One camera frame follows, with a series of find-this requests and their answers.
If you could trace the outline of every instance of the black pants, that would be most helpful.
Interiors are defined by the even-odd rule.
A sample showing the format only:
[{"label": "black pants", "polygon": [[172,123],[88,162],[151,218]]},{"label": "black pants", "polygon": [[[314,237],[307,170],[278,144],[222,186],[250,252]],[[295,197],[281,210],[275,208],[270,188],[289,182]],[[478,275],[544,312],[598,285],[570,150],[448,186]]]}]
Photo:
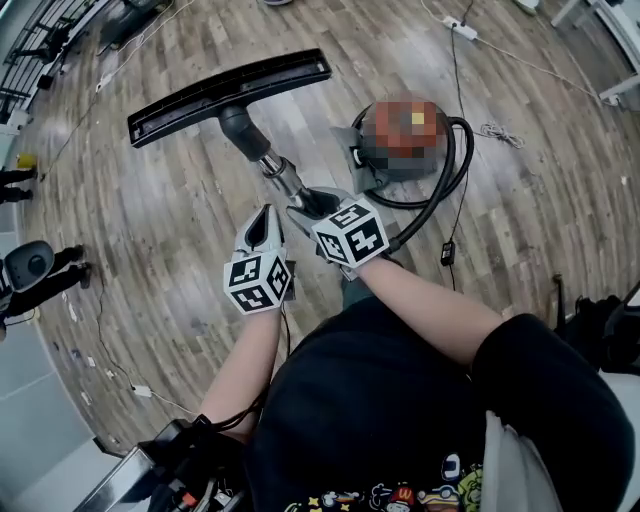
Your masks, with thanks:
[{"label": "black pants", "polygon": [[78,251],[72,247],[56,253],[53,267],[46,278],[27,291],[14,293],[11,296],[7,316],[18,316],[31,311],[51,297],[79,283],[86,272],[83,268],[71,265],[65,272],[60,272],[68,263],[77,260],[78,256]]},{"label": "black pants", "polygon": [[17,187],[5,187],[10,183],[19,183],[32,179],[36,174],[35,170],[30,171],[2,171],[0,172],[0,204],[17,203],[25,199],[31,199],[32,193],[29,190],[22,190]]},{"label": "black pants", "polygon": [[44,64],[51,64],[57,53],[53,53],[51,48],[37,48],[35,50],[21,50],[13,54],[15,57],[35,57]]}]

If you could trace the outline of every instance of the white cable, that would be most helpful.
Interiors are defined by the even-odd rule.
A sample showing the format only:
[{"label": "white cable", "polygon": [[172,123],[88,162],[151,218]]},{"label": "white cable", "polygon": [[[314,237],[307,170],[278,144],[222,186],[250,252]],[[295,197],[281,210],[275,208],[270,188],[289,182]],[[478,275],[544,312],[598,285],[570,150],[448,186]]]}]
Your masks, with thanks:
[{"label": "white cable", "polygon": [[162,12],[158,15],[158,17],[153,20],[153,23],[151,23],[151,25],[149,25],[147,28],[145,28],[142,33],[140,33],[137,37],[131,38],[129,39],[129,41],[127,41],[127,44],[125,44],[122,48],[120,48],[118,50],[118,55],[120,55],[120,53],[122,53],[124,51],[124,49],[129,46],[133,41],[136,42],[136,46],[142,46],[142,44],[144,43],[144,35],[147,33],[147,31],[149,31],[151,29],[151,27],[153,27],[153,25],[155,24],[155,22],[162,18],[162,16],[164,16],[164,13],[167,12],[169,9],[171,9],[173,7],[173,4],[176,3],[176,0],[171,0],[171,3],[165,7]]},{"label": "white cable", "polygon": [[518,62],[520,62],[521,64],[524,64],[525,66],[530,66],[533,69],[537,69],[538,71],[540,71],[542,73],[546,73],[547,75],[551,75],[551,76],[557,78],[558,80],[562,80],[563,82],[566,82],[571,87],[574,87],[574,88],[578,89],[580,92],[583,92],[583,93],[591,96],[592,98],[595,98],[598,102],[600,101],[600,98],[598,97],[597,94],[593,94],[591,91],[587,91],[583,87],[580,87],[578,84],[572,82],[568,78],[563,77],[562,75],[559,75],[558,73],[554,73],[553,71],[550,71],[548,69],[543,69],[541,67],[538,67],[535,64],[532,64],[531,62],[527,62],[526,60],[521,59],[517,55],[514,55],[513,53],[508,52],[507,50],[503,50],[502,48],[498,48],[497,46],[492,45],[490,42],[485,41],[484,39],[482,39],[480,37],[477,37],[476,41],[478,41],[478,42],[480,42],[482,44],[486,44],[489,48],[493,48],[497,52],[500,52],[500,53],[503,53],[505,55],[508,55],[512,59],[517,60]]},{"label": "white cable", "polygon": [[162,400],[163,402],[167,402],[168,404],[171,404],[171,405],[173,405],[173,406],[177,407],[178,409],[182,409],[182,410],[183,410],[184,412],[186,412],[186,413],[189,413],[189,414],[191,414],[191,415],[193,415],[193,416],[197,416],[197,414],[196,414],[195,412],[190,411],[189,409],[185,409],[185,408],[184,408],[184,407],[182,407],[181,405],[178,405],[177,403],[172,402],[171,400],[167,400],[166,398],[164,398],[164,397],[160,396],[158,393],[156,393],[153,389],[151,390],[151,394],[152,394],[153,396],[155,396],[156,398],[158,398],[158,399]]},{"label": "white cable", "polygon": [[120,64],[120,66],[113,72],[113,73],[107,73],[106,77],[105,75],[102,75],[102,77],[100,78],[100,82],[97,85],[96,90],[101,90],[102,87],[106,84],[108,84],[114,76],[116,76],[118,74],[118,72],[127,65],[127,63],[131,60],[131,58],[135,55],[135,53],[142,48],[142,46],[144,45],[144,43],[146,43],[149,39],[151,39],[156,32],[158,32],[158,30],[160,30],[162,27],[164,27],[167,23],[169,23],[173,18],[175,18],[178,14],[180,14],[184,9],[186,9],[187,7],[189,7],[192,3],[194,3],[196,0],[189,0],[186,4],[184,4],[182,7],[180,7],[180,9],[178,9],[176,12],[174,12],[170,17],[168,17],[166,20],[164,20],[153,32],[151,32],[151,34],[149,34],[147,37],[145,37],[144,39],[142,39],[137,45],[136,47],[133,49],[133,51],[129,54],[129,56],[125,59],[125,61]]},{"label": "white cable", "polygon": [[507,144],[511,144],[516,149],[522,149],[524,147],[524,139],[522,137],[509,133],[504,126],[500,126],[493,121],[484,123],[480,127],[479,135],[487,137],[488,139],[499,139]]},{"label": "white cable", "polygon": [[[420,3],[422,4],[422,7],[424,7],[425,11],[427,11],[427,13],[429,13],[429,16],[431,16],[431,18],[433,18],[435,21],[437,21],[438,23],[440,23],[441,25],[444,25],[445,27],[447,27],[447,29],[449,29],[449,27],[445,24],[444,20],[441,20],[440,18],[436,17],[431,10],[425,5],[424,0],[420,0]],[[539,66],[536,66],[535,64],[528,62],[524,59],[521,59],[520,57],[518,57],[517,55],[514,55],[513,53],[507,51],[507,50],[503,50],[502,48],[498,48],[497,46],[491,44],[489,41],[485,41],[484,39],[480,38],[480,37],[476,37],[475,41],[478,41],[479,43],[482,43],[486,46],[488,46],[489,48],[494,49],[497,52],[500,52],[504,55],[507,55],[509,57],[511,57],[512,59],[515,59],[516,61],[520,62],[521,64],[524,64],[525,66],[529,66],[532,67],[533,69],[536,69],[542,73],[546,73],[547,75],[551,75],[555,78],[557,78],[558,80],[562,80],[563,82],[567,83],[568,85],[570,85],[571,87],[574,87],[575,89],[578,89],[580,92],[583,92],[589,96],[591,96],[592,98],[594,98],[596,101],[600,102],[600,98],[598,97],[597,94],[592,93],[591,91],[587,91],[586,89],[584,89],[583,87],[580,87],[578,84],[572,82],[571,80],[569,80],[568,78],[559,75],[558,73],[555,73],[553,71],[550,71],[548,69],[544,69],[541,68]]]}]

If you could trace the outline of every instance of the yellow object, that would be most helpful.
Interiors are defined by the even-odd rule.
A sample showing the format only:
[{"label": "yellow object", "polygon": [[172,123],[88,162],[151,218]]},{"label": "yellow object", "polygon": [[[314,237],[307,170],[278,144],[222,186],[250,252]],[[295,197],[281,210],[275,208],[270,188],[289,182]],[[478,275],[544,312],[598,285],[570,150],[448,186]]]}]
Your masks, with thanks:
[{"label": "yellow object", "polygon": [[16,157],[16,167],[18,169],[33,169],[38,165],[38,157],[30,153],[19,153]]},{"label": "yellow object", "polygon": [[424,124],[424,112],[411,112],[411,124]]}]

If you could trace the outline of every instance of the cartoon print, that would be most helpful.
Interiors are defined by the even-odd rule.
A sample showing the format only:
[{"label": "cartoon print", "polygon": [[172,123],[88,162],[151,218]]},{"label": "cartoon print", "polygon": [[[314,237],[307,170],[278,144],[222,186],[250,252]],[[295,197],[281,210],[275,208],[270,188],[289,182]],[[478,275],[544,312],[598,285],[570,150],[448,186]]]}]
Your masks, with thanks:
[{"label": "cartoon print", "polygon": [[393,493],[385,510],[387,512],[409,512],[413,504],[413,490],[410,487],[402,486]]},{"label": "cartoon print", "polygon": [[426,493],[418,493],[418,501],[424,505],[425,512],[458,512],[460,495],[450,485],[443,485]]},{"label": "cartoon print", "polygon": [[391,489],[387,489],[384,484],[378,484],[373,489],[371,489],[371,496],[369,496],[369,506],[373,510],[382,510],[383,508],[383,500],[386,501],[386,498],[391,496],[393,491]]},{"label": "cartoon print", "polygon": [[339,504],[341,505],[340,510],[349,510],[349,503],[354,503],[359,500],[360,493],[358,492],[337,493],[331,491],[322,495],[322,503],[325,507],[333,507],[335,504]]},{"label": "cartoon print", "polygon": [[457,480],[460,476],[460,457],[451,453],[442,461],[442,479],[445,482]]},{"label": "cartoon print", "polygon": [[482,491],[482,466],[472,464],[469,473],[458,483],[458,494],[462,497],[465,512],[480,510],[480,494]]}]

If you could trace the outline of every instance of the black t-shirt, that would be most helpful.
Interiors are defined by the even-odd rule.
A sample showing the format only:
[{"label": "black t-shirt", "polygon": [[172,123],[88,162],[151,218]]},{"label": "black t-shirt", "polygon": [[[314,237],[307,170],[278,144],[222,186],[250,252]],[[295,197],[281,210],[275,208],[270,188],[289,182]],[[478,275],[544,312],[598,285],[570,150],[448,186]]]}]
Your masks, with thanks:
[{"label": "black t-shirt", "polygon": [[535,443],[565,510],[615,510],[633,430],[576,352],[522,315],[469,376],[375,298],[321,325],[275,376],[246,451],[255,509],[477,511],[488,409]]}]

